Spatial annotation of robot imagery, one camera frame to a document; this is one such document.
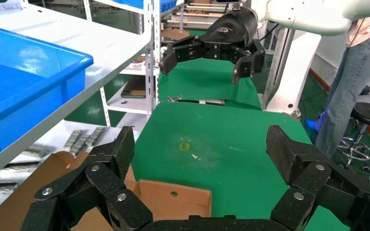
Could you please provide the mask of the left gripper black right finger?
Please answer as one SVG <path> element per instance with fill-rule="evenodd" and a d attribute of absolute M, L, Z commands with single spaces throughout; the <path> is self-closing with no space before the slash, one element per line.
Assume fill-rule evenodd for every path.
<path fill-rule="evenodd" d="M 370 231 L 370 180 L 339 167 L 311 144 L 292 140 L 278 125 L 266 137 L 267 154 L 289 186 L 270 218 L 302 231 L 318 207 L 353 231 Z"/>

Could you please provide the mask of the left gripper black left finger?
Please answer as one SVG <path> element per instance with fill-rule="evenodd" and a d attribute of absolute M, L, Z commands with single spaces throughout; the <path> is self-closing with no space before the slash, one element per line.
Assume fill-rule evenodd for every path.
<path fill-rule="evenodd" d="M 134 136 L 124 126 L 116 139 L 92 148 L 76 169 L 35 193 L 21 230 L 69 231 L 93 208 L 115 231 L 140 231 L 150 209 L 124 183 L 134 155 Z"/>

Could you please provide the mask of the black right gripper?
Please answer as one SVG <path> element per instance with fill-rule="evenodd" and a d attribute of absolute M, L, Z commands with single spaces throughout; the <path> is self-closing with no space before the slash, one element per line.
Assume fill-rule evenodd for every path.
<path fill-rule="evenodd" d="M 162 74 L 170 73 L 178 63 L 198 58 L 231 59 L 235 64 L 232 84 L 260 72 L 265 63 L 265 49 L 256 34 L 258 21 L 249 8 L 232 10 L 218 18 L 202 35 L 176 40 L 167 45 L 160 61 Z"/>

